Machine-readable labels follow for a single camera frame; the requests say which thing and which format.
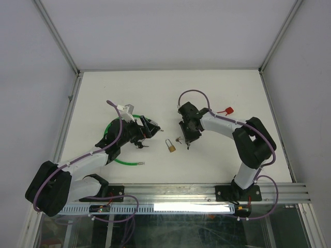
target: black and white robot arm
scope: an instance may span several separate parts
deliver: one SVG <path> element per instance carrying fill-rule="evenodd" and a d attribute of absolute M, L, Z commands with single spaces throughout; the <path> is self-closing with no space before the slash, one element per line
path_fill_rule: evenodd
<path fill-rule="evenodd" d="M 178 112 L 183 118 L 179 125 L 188 149 L 204 130 L 217 132 L 235 141 L 242 164 L 232 180 L 231 186 L 233 188 L 233 200 L 239 199 L 253 185 L 262 163 L 272 155 L 268 144 L 254 131 L 240 125 L 237 121 L 229 122 L 215 118 L 207 108 L 199 111 L 193 104 L 187 102 L 178 109 Z M 244 123 L 258 130 L 270 142 L 273 150 L 276 150 L 274 140 L 258 118 L 252 117 Z"/>
<path fill-rule="evenodd" d="M 58 164 L 46 161 L 41 165 L 25 193 L 25 198 L 34 203 L 36 210 L 54 216 L 66 203 L 88 196 L 106 197 L 109 183 L 96 174 L 89 175 L 90 171 L 115 160 L 126 143 L 134 143 L 138 148 L 143 148 L 142 141 L 152 138 L 160 131 L 157 123 L 144 116 L 140 116 L 142 126 L 139 125 L 132 116 L 132 105 L 116 107 L 121 114 L 122 123 L 119 118 L 113 120 L 102 140 L 90 151 L 70 161 Z"/>

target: padlock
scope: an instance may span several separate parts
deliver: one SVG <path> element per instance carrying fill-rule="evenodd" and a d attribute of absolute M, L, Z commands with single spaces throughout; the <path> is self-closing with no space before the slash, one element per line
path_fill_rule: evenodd
<path fill-rule="evenodd" d="M 176 150 L 175 146 L 171 143 L 170 139 L 166 139 L 165 140 L 165 144 L 167 145 L 168 149 L 169 149 L 169 152 L 174 152 Z"/>

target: wall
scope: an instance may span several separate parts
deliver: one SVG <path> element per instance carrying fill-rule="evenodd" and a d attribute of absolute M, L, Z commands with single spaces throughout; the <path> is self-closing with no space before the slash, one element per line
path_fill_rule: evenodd
<path fill-rule="evenodd" d="M 265 70 L 290 162 L 331 246 L 331 2 L 307 0 Z"/>
<path fill-rule="evenodd" d="M 295 0 L 42 0 L 80 69 L 255 68 Z"/>
<path fill-rule="evenodd" d="M 15 247 L 25 191 L 51 157 L 74 74 L 32 1 L 2 1 L 0 23 L 0 243 Z"/>

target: green cable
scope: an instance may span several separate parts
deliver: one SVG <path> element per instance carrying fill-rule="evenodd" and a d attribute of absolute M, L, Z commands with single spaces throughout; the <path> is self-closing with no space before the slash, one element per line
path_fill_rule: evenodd
<path fill-rule="evenodd" d="M 140 118 L 140 115 L 132 115 L 134 118 Z M 108 126 L 106 127 L 103 135 L 106 135 L 108 133 L 108 128 L 111 126 L 112 123 L 109 123 Z M 129 163 L 129 162 L 124 162 L 124 161 L 121 161 L 119 159 L 114 159 L 114 161 L 116 161 L 117 163 L 119 164 L 123 164 L 123 165 L 130 165 L 130 166 L 135 166 L 135 165 L 141 165 L 141 164 L 145 164 L 145 162 L 137 162 L 137 163 Z"/>

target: white table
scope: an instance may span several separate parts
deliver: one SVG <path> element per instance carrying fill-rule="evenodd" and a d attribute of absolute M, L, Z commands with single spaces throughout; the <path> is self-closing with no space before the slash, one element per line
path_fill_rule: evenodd
<path fill-rule="evenodd" d="M 205 92 L 214 111 L 231 106 L 234 113 L 229 117 L 260 118 L 277 144 L 276 163 L 261 174 L 273 177 L 276 182 L 292 182 L 257 70 L 85 72 L 62 160 L 89 151 L 102 138 L 106 126 L 117 117 L 115 110 L 106 104 L 109 99 L 115 104 L 134 105 L 134 114 L 154 120 L 164 132 L 145 140 L 143 144 L 148 148 L 136 149 L 134 144 L 121 148 L 119 159 L 144 161 L 145 165 L 112 162 L 91 173 L 98 173 L 109 183 L 230 182 L 241 163 L 231 139 L 204 131 L 189 150 L 185 144 L 175 142 L 183 136 L 178 124 L 181 115 L 177 112 L 177 99 L 188 89 Z M 182 104 L 187 101 L 198 109 L 207 107 L 204 97 L 196 92 L 182 97 Z M 176 147 L 173 153 L 166 147 L 167 138 Z"/>

